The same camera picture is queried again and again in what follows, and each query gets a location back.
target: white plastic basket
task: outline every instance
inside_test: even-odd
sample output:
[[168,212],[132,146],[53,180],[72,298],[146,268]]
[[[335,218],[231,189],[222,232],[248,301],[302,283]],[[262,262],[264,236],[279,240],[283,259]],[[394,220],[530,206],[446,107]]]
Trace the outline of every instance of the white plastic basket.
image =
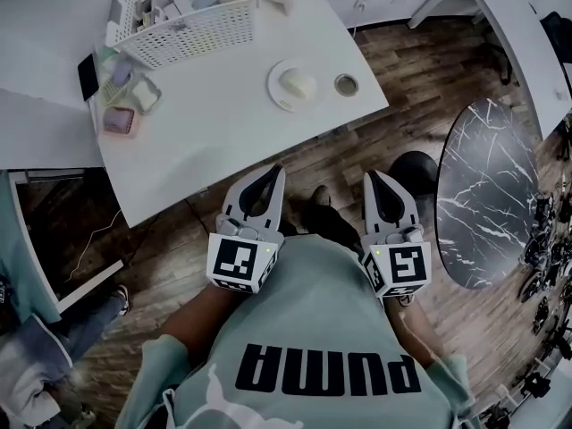
[[[254,40],[258,0],[218,4],[155,24],[139,33],[135,30],[137,1],[112,1],[105,44],[125,51],[151,69]],[[154,1],[164,7],[170,0]]]

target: white plate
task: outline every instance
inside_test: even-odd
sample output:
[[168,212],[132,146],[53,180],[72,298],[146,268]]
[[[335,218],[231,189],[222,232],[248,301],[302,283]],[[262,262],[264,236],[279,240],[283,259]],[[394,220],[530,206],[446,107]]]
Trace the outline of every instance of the white plate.
[[[292,68],[300,68],[302,71],[312,75],[316,82],[316,93],[314,97],[309,100],[303,100],[293,96],[288,92],[282,84],[278,81],[282,74],[287,70]],[[272,100],[280,107],[291,113],[296,113],[297,111],[307,110],[314,107],[320,100],[322,91],[322,81],[320,81],[318,75],[312,69],[308,62],[304,59],[286,59],[278,62],[268,73],[268,93]]]

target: black marble tabletop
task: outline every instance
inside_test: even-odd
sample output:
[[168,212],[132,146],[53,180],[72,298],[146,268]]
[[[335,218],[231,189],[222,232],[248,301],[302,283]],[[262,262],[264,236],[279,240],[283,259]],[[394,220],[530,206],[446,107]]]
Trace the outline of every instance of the black marble tabletop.
[[532,228],[538,175],[526,129],[500,102],[468,106],[443,149],[435,228],[442,261],[480,290],[517,265]]

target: teal t-shirt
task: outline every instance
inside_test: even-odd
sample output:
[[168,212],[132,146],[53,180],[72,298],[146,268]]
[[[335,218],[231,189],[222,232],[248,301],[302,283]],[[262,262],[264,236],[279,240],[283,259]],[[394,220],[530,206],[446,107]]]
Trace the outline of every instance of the teal t-shirt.
[[398,344],[355,255],[316,236],[285,242],[265,286],[192,373],[188,354],[169,336],[144,345],[116,427],[145,423],[173,384],[172,420],[192,429],[449,429],[472,403],[465,359],[424,370]]

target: sneaker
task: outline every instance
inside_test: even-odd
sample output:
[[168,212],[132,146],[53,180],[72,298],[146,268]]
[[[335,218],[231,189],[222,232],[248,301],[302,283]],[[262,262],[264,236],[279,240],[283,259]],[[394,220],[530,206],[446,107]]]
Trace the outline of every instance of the sneaker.
[[314,205],[330,206],[332,204],[332,198],[330,197],[330,190],[327,186],[323,184],[315,188],[314,194],[310,201]]
[[127,315],[127,312],[130,310],[130,303],[129,303],[129,291],[124,284],[120,284],[117,286],[115,290],[116,294],[119,294],[121,297],[125,299],[125,304],[123,305],[122,310],[119,312],[119,316]]

